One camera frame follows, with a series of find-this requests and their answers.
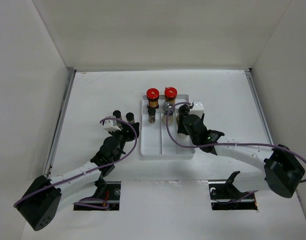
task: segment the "amber vial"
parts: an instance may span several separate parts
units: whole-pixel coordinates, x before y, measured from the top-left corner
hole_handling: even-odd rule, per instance
[[[117,119],[121,119],[122,120],[122,115],[121,115],[121,112],[119,110],[115,110],[113,112],[113,116],[116,117]],[[122,126],[122,123],[120,121],[117,122],[117,126],[118,127],[121,127]]]
[[[164,95],[166,103],[175,104],[175,99],[177,98],[178,91],[174,87],[166,87]]]
[[[155,123],[155,113],[156,113],[155,108],[149,107],[147,113],[148,113],[148,122],[150,124]]]
[[[133,124],[135,122],[134,120],[134,114],[132,112],[128,112],[126,114],[126,120],[129,124]]]
[[[147,104],[148,108],[154,108],[154,109],[159,108],[159,97],[160,97],[159,90],[157,90],[156,88],[150,88],[146,92],[146,97],[148,100]]]

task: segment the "black plastic bracket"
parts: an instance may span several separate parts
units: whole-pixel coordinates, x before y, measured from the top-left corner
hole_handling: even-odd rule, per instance
[[[203,119],[195,114],[190,114],[183,119],[183,125],[196,146],[205,144],[215,144],[221,136],[225,134],[221,131],[208,130],[203,124]],[[203,152],[217,155],[214,146],[200,147]]]
[[[288,152],[273,148],[270,158],[264,160],[265,181],[269,188],[276,194],[291,198],[305,174],[296,157]]]
[[[49,179],[43,175],[39,176],[34,180],[23,197],[49,185]],[[45,228],[54,218],[61,196],[61,189],[51,187],[21,202],[16,208],[34,231],[39,231]]]
[[[135,122],[132,124],[132,127],[135,129],[137,137],[139,137],[140,123]],[[104,140],[103,145],[100,147],[99,151],[90,160],[91,163],[95,163],[99,167],[119,160],[122,154],[126,154],[123,151],[125,143],[131,142],[135,139],[132,129],[124,123],[121,124],[121,131],[118,130],[109,132],[109,134],[112,136],[109,136]],[[114,164],[101,168],[100,179],[109,175],[114,170],[114,168]]]
[[[221,199],[239,199],[243,197],[243,193],[240,192],[234,185],[234,179],[240,173],[240,171],[233,172],[225,183],[210,183],[209,188],[214,188],[214,192],[211,194],[212,200]]]

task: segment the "red bottle cap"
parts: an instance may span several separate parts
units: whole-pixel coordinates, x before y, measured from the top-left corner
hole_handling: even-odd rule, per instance
[[[160,96],[159,90],[157,90],[156,88],[150,88],[149,90],[147,90],[146,92],[146,96],[148,99],[158,99]]]
[[[178,91],[174,87],[166,87],[164,91],[165,97],[168,99],[175,99],[178,95]]]

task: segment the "white tray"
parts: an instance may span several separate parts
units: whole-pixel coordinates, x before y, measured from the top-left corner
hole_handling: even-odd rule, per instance
[[[147,159],[191,159],[195,154],[194,148],[183,148],[177,146],[168,135],[167,127],[162,123],[162,106],[165,102],[165,96],[160,95],[158,99],[159,109],[156,109],[155,123],[149,123],[148,116],[148,99],[147,96],[142,96],[142,124],[141,124],[141,146],[140,153]],[[176,103],[189,102],[189,95],[179,94],[176,98]],[[193,146],[190,137],[178,137],[178,126],[176,115],[179,106],[173,114],[174,121],[169,126],[169,130],[179,143],[183,145]]]

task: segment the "vial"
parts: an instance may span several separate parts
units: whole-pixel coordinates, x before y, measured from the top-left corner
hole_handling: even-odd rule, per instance
[[[135,122],[134,120],[134,114],[132,112],[128,112],[126,114],[126,120],[129,124],[133,124]]]
[[[175,104],[175,99],[177,98],[178,91],[174,87],[166,87],[164,95],[166,103]]]
[[[115,110],[113,112],[113,116],[116,117],[117,119],[121,119],[122,120],[122,115],[121,115],[121,112],[119,110]],[[120,121],[117,121],[117,124],[116,124],[118,127],[121,127],[122,126],[122,123]]]
[[[178,108],[177,122],[177,135],[180,138],[186,138],[189,134],[183,125],[183,120],[190,114],[190,108],[187,104],[184,104]]]
[[[173,113],[174,113],[174,110],[175,109],[172,109],[173,104],[170,103],[170,102],[165,102],[163,104],[163,117],[162,117],[162,123],[164,125],[167,124],[167,115],[168,115],[168,125],[171,125],[174,121],[174,116],[173,116]]]
[[[190,108],[187,104],[183,104],[178,108],[178,115],[176,117],[176,123],[179,125],[180,118],[186,117],[190,114]]]
[[[156,88],[150,88],[146,92],[146,97],[148,100],[147,104],[148,108],[154,108],[154,109],[159,108],[159,97],[160,97],[159,90],[157,90]]]
[[[150,124],[155,123],[155,113],[156,113],[155,108],[149,107],[147,113],[148,113],[148,122]]]

